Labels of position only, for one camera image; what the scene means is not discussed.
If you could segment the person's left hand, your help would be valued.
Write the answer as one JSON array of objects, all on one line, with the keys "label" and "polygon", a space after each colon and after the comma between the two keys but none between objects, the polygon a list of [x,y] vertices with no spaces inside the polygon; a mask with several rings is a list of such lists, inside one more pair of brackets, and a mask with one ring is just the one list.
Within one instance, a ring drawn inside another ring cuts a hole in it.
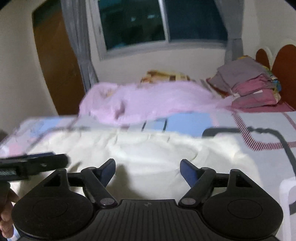
[{"label": "person's left hand", "polygon": [[9,190],[5,205],[1,206],[1,234],[5,238],[11,238],[14,234],[11,212],[13,203],[18,202],[19,197],[13,190]]}]

